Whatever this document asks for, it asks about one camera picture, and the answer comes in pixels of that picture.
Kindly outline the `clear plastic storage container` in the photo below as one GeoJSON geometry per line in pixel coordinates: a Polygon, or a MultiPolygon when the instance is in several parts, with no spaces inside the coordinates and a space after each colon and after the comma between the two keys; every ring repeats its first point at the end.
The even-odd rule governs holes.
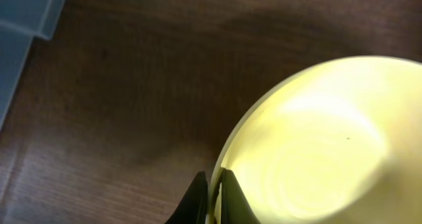
{"type": "Polygon", "coordinates": [[[34,38],[50,40],[66,0],[1,0],[1,122],[34,38]]]}

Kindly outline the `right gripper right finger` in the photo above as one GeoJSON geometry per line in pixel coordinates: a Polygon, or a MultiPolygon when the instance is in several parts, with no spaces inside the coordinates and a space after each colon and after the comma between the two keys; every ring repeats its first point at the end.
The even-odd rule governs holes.
{"type": "Polygon", "coordinates": [[[221,185],[221,224],[259,224],[233,171],[222,170],[221,185]]]}

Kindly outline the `yellow bowl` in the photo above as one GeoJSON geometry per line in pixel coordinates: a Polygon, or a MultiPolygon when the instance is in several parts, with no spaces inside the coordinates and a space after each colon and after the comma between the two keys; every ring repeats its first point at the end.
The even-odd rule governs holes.
{"type": "Polygon", "coordinates": [[[420,223],[421,63],[346,57],[269,90],[222,148],[208,223],[223,169],[260,223],[420,223]]]}

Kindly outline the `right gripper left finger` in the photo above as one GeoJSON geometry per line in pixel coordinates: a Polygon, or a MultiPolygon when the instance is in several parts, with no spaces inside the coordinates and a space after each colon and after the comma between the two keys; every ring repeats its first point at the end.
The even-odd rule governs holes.
{"type": "Polygon", "coordinates": [[[208,183],[204,171],[198,172],[166,224],[205,224],[208,183]]]}

